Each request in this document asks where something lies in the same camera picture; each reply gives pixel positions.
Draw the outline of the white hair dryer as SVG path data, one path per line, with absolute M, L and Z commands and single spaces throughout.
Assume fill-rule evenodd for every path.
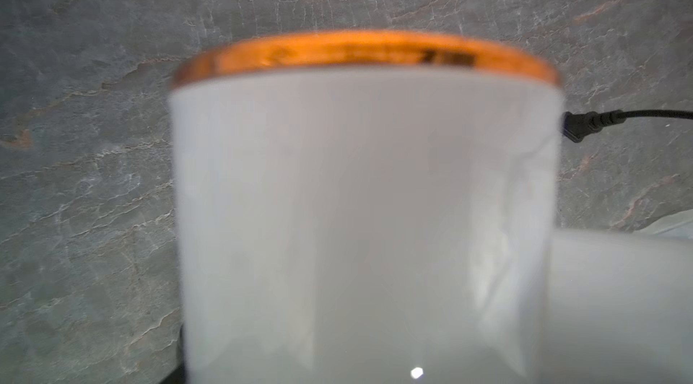
M 171 383 L 689 383 L 692 244 L 554 224 L 556 71 L 492 42 L 239 42 L 169 95 Z

